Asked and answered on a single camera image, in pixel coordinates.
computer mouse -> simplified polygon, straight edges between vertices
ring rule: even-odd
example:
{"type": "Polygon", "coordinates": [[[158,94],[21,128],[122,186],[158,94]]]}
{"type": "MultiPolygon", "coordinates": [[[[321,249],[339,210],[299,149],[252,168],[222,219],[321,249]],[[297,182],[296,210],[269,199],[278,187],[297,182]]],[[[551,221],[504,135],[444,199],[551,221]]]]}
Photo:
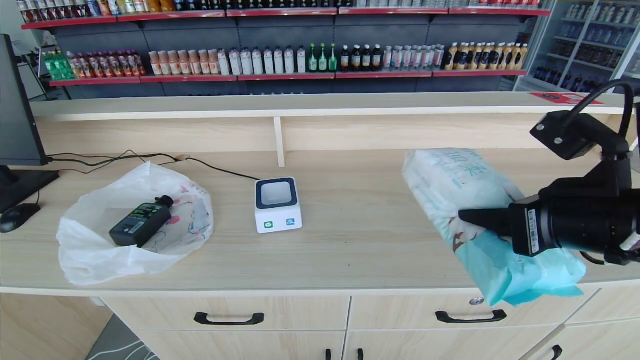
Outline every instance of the computer mouse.
{"type": "Polygon", "coordinates": [[[5,211],[0,216],[0,233],[16,230],[38,211],[40,211],[38,204],[20,204],[5,211]]]}

green bottle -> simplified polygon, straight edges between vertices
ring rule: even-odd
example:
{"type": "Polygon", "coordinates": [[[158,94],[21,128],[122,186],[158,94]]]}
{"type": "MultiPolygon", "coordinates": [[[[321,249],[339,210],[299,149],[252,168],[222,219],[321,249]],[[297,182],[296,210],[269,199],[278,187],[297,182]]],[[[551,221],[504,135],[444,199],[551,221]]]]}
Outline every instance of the green bottle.
{"type": "Polygon", "coordinates": [[[335,44],[331,44],[331,57],[329,58],[329,71],[338,69],[338,59],[335,58],[335,44]]]}
{"type": "Polygon", "coordinates": [[[309,72],[318,71],[318,60],[316,59],[316,45],[311,43],[311,54],[309,55],[309,72]]]}
{"type": "Polygon", "coordinates": [[[324,56],[324,43],[320,44],[320,60],[318,60],[318,71],[326,71],[326,57],[324,56]]]}

red shelf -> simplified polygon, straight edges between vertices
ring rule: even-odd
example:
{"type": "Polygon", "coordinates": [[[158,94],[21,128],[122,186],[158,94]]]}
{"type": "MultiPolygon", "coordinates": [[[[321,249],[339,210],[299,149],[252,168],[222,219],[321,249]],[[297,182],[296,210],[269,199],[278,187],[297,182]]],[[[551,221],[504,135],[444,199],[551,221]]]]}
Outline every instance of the red shelf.
{"type": "Polygon", "coordinates": [[[336,15],[336,8],[289,8],[289,9],[251,9],[227,10],[227,17],[242,16],[307,16],[307,15],[336,15]]]}
{"type": "Polygon", "coordinates": [[[261,80],[318,80],[334,79],[332,72],[316,72],[310,74],[271,74],[271,75],[238,75],[238,81],[261,81],[261,80]]]}
{"type": "Polygon", "coordinates": [[[340,15],[449,13],[447,8],[340,8],[340,15]]]}
{"type": "Polygon", "coordinates": [[[107,24],[107,23],[116,22],[116,21],[117,19],[115,16],[79,17],[77,19],[30,22],[29,24],[23,24],[22,29],[29,30],[29,29],[55,28],[57,26],[107,24]]]}
{"type": "Polygon", "coordinates": [[[509,8],[450,8],[449,13],[550,16],[550,10],[509,9],[509,8]]]}
{"type": "Polygon", "coordinates": [[[454,76],[524,76],[526,70],[443,70],[434,71],[434,78],[449,78],[454,76]]]}
{"type": "Polygon", "coordinates": [[[338,72],[336,79],[389,79],[389,78],[430,78],[431,71],[397,71],[397,72],[338,72]]]}
{"type": "Polygon", "coordinates": [[[169,13],[137,13],[118,16],[118,22],[191,19],[198,17],[225,17],[224,10],[211,10],[200,12],[169,12],[169,13]]]}
{"type": "Polygon", "coordinates": [[[95,79],[73,79],[55,80],[49,82],[51,86],[74,86],[74,85],[111,85],[111,84],[139,84],[140,78],[95,78],[95,79]]]}
{"type": "Polygon", "coordinates": [[[141,83],[183,83],[195,81],[237,81],[237,76],[222,75],[187,75],[187,76],[143,76],[140,78],[141,83]]]}

computer monitor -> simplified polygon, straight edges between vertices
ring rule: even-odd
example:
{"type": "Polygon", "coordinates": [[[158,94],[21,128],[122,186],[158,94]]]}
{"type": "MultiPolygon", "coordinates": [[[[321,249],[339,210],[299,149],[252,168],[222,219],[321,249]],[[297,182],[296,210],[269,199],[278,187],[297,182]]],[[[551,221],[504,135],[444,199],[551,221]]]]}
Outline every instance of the computer monitor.
{"type": "Polygon", "coordinates": [[[9,169],[47,164],[9,35],[0,34],[0,213],[58,178],[57,171],[9,169]]]}

plastic bag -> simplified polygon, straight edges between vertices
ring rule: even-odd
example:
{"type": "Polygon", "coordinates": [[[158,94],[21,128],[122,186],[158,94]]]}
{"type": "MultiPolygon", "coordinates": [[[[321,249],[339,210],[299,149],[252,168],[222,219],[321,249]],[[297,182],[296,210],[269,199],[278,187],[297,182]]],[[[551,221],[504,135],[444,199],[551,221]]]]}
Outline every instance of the plastic bag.
{"type": "Polygon", "coordinates": [[[489,305],[500,300],[517,305],[544,294],[582,295],[575,285],[586,266],[569,250],[521,256],[508,239],[458,218],[461,209],[506,208],[525,197],[476,151],[413,151],[405,159],[403,177],[489,305]]]}
{"type": "Polygon", "coordinates": [[[69,282],[90,285],[158,274],[198,250],[213,233],[211,197],[175,171],[144,163],[113,184],[82,196],[60,219],[58,259],[69,282]],[[119,247],[109,230],[156,197],[174,200],[172,217],[142,247],[119,247]]]}

